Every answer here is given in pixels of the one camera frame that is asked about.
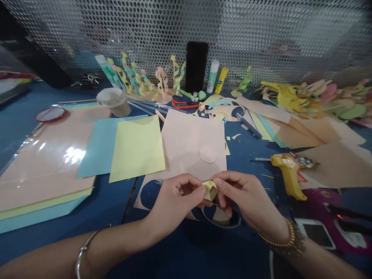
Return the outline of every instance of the yellow glue gun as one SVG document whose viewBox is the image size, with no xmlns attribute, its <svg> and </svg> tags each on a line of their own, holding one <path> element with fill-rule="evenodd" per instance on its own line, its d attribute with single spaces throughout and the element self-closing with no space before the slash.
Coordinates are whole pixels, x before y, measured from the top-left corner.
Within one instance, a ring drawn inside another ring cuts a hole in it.
<svg viewBox="0 0 372 279">
<path fill-rule="evenodd" d="M 289 196 L 293 196 L 296 200 L 305 201 L 307 197 L 302 193 L 300 184 L 297 180 L 297 171 L 300 166 L 291 156 L 271 156 L 271 164 L 280 168 L 283 174 L 284 186 Z"/>
</svg>

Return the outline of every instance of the clear plastic sheet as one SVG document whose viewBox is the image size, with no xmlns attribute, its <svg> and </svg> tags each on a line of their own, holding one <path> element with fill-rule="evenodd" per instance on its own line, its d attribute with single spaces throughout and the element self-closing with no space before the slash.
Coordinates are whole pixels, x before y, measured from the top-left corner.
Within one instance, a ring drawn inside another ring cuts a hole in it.
<svg viewBox="0 0 372 279">
<path fill-rule="evenodd" d="M 76 178 L 81 159 L 105 107 L 70 109 L 55 123 L 44 124 L 29 136 L 0 177 L 0 212 L 92 187 L 95 177 Z"/>
</svg>

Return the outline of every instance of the metal mesh screen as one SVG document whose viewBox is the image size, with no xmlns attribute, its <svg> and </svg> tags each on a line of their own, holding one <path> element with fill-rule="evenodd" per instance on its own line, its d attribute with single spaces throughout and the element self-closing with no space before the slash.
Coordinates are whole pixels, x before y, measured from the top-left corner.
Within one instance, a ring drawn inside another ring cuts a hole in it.
<svg viewBox="0 0 372 279">
<path fill-rule="evenodd" d="M 181 64 L 188 41 L 210 45 L 235 88 L 252 65 L 261 80 L 340 85 L 372 75 L 371 4 L 361 0 L 2 0 L 34 40 L 74 79 L 102 76 L 94 56 L 121 65 L 128 54 L 152 77 L 170 56 Z"/>
</svg>

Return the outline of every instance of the white phone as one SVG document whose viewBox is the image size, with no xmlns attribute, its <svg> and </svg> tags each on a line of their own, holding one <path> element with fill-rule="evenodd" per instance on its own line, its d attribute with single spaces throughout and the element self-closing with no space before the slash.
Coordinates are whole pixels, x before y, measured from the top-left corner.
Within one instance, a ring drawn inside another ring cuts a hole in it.
<svg viewBox="0 0 372 279">
<path fill-rule="evenodd" d="M 325 249 L 336 249 L 331 236 L 322 222 L 304 218 L 295 218 L 295 221 L 303 235 L 306 235 Z"/>
</svg>

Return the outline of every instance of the red magnifying glass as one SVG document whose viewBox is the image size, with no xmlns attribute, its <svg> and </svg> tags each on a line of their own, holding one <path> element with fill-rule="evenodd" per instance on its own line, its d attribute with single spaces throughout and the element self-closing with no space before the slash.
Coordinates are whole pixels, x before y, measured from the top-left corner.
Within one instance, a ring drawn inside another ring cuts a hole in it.
<svg viewBox="0 0 372 279">
<path fill-rule="evenodd" d="M 42 123 L 51 123 L 64 118 L 68 112 L 62 107 L 51 107 L 40 111 L 35 118 Z"/>
</svg>

